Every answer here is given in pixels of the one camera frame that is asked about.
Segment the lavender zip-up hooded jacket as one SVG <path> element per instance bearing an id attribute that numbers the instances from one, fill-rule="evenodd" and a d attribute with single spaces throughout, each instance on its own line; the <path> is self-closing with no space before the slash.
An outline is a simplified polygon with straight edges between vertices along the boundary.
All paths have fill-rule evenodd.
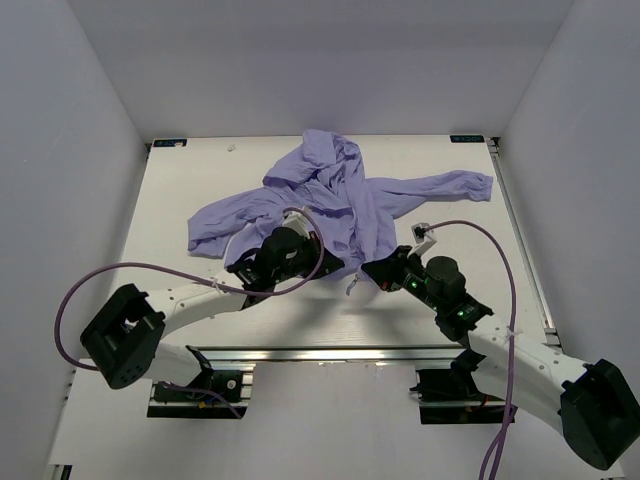
<path id="1" fill-rule="evenodd" d="M 319 226 L 325 254 L 343 262 L 334 274 L 341 278 L 395 250 L 396 219 L 426 202 L 485 202 L 492 187 L 492 177 L 467 170 L 411 179 L 369 177 L 356 143 L 307 130 L 301 145 L 265 174 L 261 187 L 198 210 L 187 222 L 187 250 L 231 266 L 283 224 L 285 208 L 303 208 Z"/>

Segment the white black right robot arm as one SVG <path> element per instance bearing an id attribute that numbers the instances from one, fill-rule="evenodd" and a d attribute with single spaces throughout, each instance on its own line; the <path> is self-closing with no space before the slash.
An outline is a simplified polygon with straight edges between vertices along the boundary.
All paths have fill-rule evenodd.
<path id="1" fill-rule="evenodd" d="M 609 469 L 638 440 L 639 403 L 617 366 L 605 359 L 589 364 L 510 332 L 507 322 L 467 292 L 454 259 L 436 256 L 423 263 L 401 246 L 362 270 L 381 290 L 405 290 L 431 308 L 440 331 L 463 346 L 451 374 L 459 396 L 482 393 L 511 401 L 599 470 Z"/>

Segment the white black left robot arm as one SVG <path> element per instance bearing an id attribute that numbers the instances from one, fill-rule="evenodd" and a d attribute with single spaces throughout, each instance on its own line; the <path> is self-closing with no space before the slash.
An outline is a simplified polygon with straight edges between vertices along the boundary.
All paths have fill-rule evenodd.
<path id="1" fill-rule="evenodd" d="M 152 292 L 134 284 L 119 287 L 80 340 L 114 390 L 150 379 L 199 399 L 212 384 L 210 362 L 193 346 L 166 343 L 166 336 L 200 320 L 249 309 L 290 279 L 315 280 L 343 266 L 315 233 L 278 227 L 260 247 L 242 254 L 206 283 Z"/>

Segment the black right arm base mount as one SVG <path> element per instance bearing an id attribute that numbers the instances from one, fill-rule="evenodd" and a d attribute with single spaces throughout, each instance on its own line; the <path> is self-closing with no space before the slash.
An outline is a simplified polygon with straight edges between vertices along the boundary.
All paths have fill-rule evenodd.
<path id="1" fill-rule="evenodd" d="M 422 425 L 501 424 L 504 402 L 481 392 L 471 374 L 483 355 L 464 350 L 447 368 L 416 371 L 417 384 L 409 392 L 417 396 Z"/>

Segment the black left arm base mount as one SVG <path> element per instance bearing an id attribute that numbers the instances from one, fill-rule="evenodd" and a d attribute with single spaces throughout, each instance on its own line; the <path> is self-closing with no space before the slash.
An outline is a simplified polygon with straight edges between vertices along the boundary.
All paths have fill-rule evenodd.
<path id="1" fill-rule="evenodd" d="M 152 364 L 147 416 L 163 419 L 229 419 L 244 417 L 252 396 L 253 364 L 191 360 Z"/>

